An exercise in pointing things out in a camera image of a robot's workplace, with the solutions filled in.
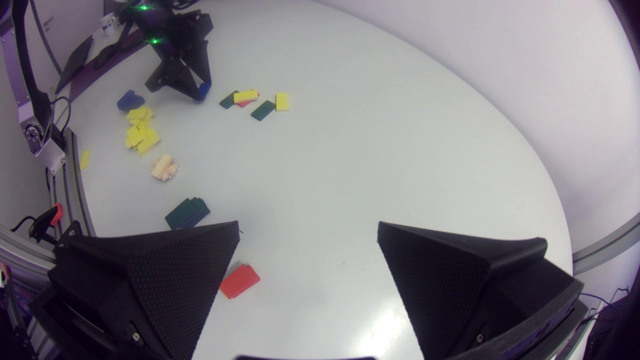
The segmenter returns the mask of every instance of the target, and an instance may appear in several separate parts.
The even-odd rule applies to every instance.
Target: stack of yellow blocks
[[[140,156],[146,154],[160,141],[160,136],[149,126],[153,116],[154,112],[146,106],[140,106],[127,114],[127,119],[132,126],[127,130],[125,145],[127,149],[136,150]]]

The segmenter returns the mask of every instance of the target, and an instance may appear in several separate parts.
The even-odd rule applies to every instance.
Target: blue block
[[[198,91],[200,92],[200,101],[204,101],[204,98],[207,97],[207,94],[209,93],[210,89],[211,89],[211,83],[200,84],[200,87],[198,88]]]
[[[139,108],[144,103],[145,99],[142,96],[136,95],[133,90],[129,90],[118,100],[118,109],[129,112],[130,110]]]

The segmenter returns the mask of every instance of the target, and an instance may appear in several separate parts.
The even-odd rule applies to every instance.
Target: dark green block
[[[264,119],[267,115],[269,115],[269,113],[275,110],[275,108],[276,104],[267,100],[263,102],[262,105],[258,106],[258,108],[254,110],[253,113],[251,113],[251,116],[253,116],[255,120],[262,121],[262,119]]]
[[[171,230],[182,229],[185,221],[198,212],[198,207],[189,199],[185,199],[180,203],[169,215],[165,216],[166,223],[169,224]]]
[[[234,94],[238,92],[238,90],[232,92],[231,94],[229,94],[229,96],[227,96],[226,98],[222,99],[222,101],[220,101],[220,106],[222,106],[225,109],[229,109],[231,106],[233,106],[234,103]]]
[[[195,205],[198,211],[191,217],[189,217],[188,220],[186,220],[186,224],[183,227],[196,226],[197,223],[199,223],[203,219],[203,217],[207,216],[211,212],[207,207],[207,204],[204,203],[204,200],[199,197],[194,197],[193,199],[191,199],[191,203]]]

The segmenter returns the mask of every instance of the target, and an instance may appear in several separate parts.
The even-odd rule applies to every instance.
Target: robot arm
[[[56,172],[65,159],[65,141],[51,118],[47,94],[38,90],[27,51],[24,14],[28,0],[0,0],[0,38],[18,121],[29,150],[50,171]]]

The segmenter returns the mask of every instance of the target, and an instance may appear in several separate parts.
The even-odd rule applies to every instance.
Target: red clip
[[[53,218],[51,219],[51,222],[49,223],[49,225],[51,226],[56,226],[60,221],[60,219],[62,218],[62,205],[60,205],[59,202],[56,203],[56,208],[58,208],[58,210],[56,211],[56,214],[53,216]]]

